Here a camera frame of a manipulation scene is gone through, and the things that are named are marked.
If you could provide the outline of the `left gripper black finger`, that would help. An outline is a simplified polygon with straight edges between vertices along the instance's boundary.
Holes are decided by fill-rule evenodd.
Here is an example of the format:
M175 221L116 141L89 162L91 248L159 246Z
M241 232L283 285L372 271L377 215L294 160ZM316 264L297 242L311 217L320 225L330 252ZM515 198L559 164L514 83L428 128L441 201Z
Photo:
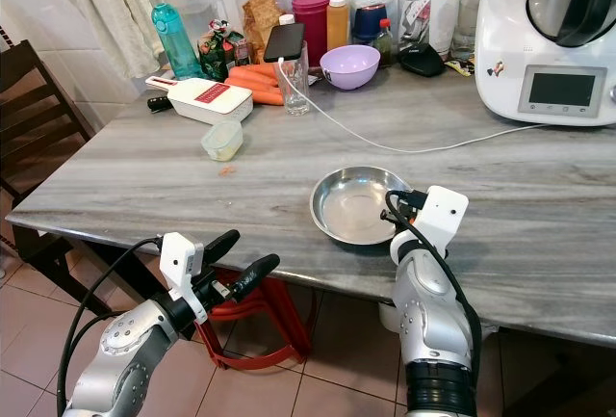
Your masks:
M252 291L259 288L264 277L278 267L278 264L280 264L280 257L274 253L256 259L233 282L233 300L249 297Z
M241 238L238 229L229 229L221 233L211 244L204 246L204 263L216 264Z

